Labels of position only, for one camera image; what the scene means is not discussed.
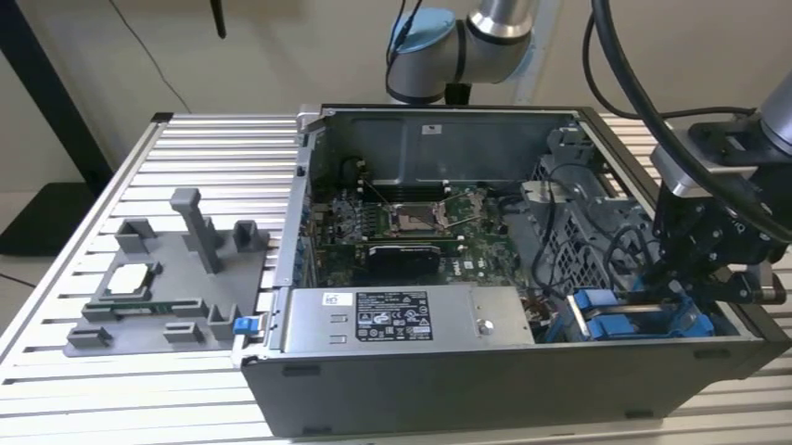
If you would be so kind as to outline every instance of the robotic arm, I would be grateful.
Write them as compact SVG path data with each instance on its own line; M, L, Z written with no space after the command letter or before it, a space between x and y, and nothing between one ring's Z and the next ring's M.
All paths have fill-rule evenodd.
M609 3L591 1L602 49L660 143L652 162L664 179L653 224L661 258L644 273L644 298L661 298L676 282L696 299L781 304L785 290L770 263L792 239L784 190L792 174L792 75L752 116L672 132L632 72ZM729 274L730 264L746 265L746 271Z
M387 62L388 95L430 104L450 83L497 83L530 59L533 0L482 0L465 20L441 8L402 18Z

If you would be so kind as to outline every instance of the slotted aluminum surface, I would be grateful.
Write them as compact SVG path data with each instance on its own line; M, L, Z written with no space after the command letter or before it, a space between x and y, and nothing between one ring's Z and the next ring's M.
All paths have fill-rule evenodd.
M654 141L645 127L604 118L657 179L649 165ZM294 169L294 134L291 116L176 115L168 124L149 126L0 339L0 350L7 351L0 365L0 443L288 443L271 437L228 352L67 359L60 347L117 249L111 234L123 218L148 216L157 231L183 228L167 206L176 186L200 187L200 207L219 228L230 228L244 217L272 230L267 267L274 266ZM792 257L778 266L792 288ZM263 300L271 279L264 271ZM792 300L768 311L792 334ZM792 354L752 378L713 384L664 422L376 437L350 443L539 442L792 443Z

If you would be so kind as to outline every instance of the black stand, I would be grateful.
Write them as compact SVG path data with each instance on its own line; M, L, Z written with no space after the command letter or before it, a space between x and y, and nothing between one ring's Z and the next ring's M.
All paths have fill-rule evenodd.
M0 254L60 252L112 176L99 145L15 0L0 0L0 50L85 183L52 183L0 235Z

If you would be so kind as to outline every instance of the white wall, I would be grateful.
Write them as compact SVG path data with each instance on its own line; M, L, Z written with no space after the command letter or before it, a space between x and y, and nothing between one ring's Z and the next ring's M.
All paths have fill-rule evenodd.
M657 108L756 106L792 70L792 1L614 0L625 53ZM589 105L581 39L590 2L565 0L534 103ZM593 42L600 89L621 108L628 100Z
M17 1L99 145L117 164L151 115L181 111L181 106L107 0ZM451 7L462 16L477 1L427 0L425 5ZM116 2L195 112L292 113L302 103L387 100L383 52L396 0L227 0L226 40L215 34L208 0ZM596 105L581 75L587 11L587 0L563 0L534 104ZM614 0L614 14L637 73L662 109L756 105L789 68L789 0ZM626 107L597 44L598 82ZM474 103L510 104L513 98L513 84L474 88ZM17 115L7 103L0 112ZM36 126L37 119L23 121ZM49 132L45 125L36 129L36 137ZM12 133L9 145L27 146L27 139ZM56 151L47 152L53 156L47 168L73 172ZM31 156L11 168L0 166L0 177L27 176L21 163L35 165L39 155Z
M193 112L295 113L302 103L384 102L396 0L227 0L227 39L208 0L116 0ZM473 0L427 0L459 16ZM99 144L117 162L156 111L181 111L107 0L20 7ZM509 104L514 86L474 90Z
M0 53L0 193L80 181L75 164Z

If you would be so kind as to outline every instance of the motherboard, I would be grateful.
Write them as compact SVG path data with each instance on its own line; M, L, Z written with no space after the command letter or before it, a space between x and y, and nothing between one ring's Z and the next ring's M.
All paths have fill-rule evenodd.
M499 199L481 183L340 190L311 208L316 285L525 290Z

